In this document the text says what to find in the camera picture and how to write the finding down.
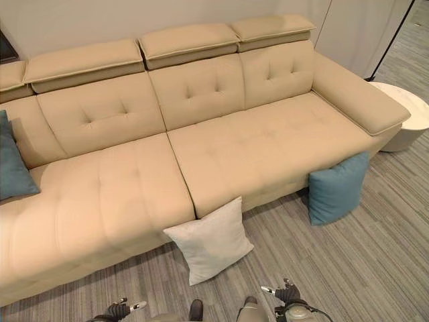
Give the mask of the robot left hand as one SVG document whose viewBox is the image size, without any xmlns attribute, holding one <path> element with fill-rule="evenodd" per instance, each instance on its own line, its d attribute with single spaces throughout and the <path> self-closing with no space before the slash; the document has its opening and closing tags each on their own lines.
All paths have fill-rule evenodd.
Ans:
<svg viewBox="0 0 429 322">
<path fill-rule="evenodd" d="M 133 311 L 143 309 L 147 306 L 147 301 L 139 301 L 135 304 L 128 305 L 127 297 L 123 297 L 118 301 L 113 302 L 107 308 L 107 315 L 111 316 L 115 320 L 119 321 L 124 319 Z"/>
</svg>

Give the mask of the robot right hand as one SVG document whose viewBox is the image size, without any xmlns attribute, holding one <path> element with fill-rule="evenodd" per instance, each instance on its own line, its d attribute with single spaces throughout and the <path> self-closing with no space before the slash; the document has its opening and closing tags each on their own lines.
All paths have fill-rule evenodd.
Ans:
<svg viewBox="0 0 429 322">
<path fill-rule="evenodd" d="M 283 288 L 274 289 L 270 286 L 260 286 L 260 288 L 263 292 L 273 295 L 284 303 L 301 299 L 300 291 L 289 278 L 284 278 Z"/>
</svg>

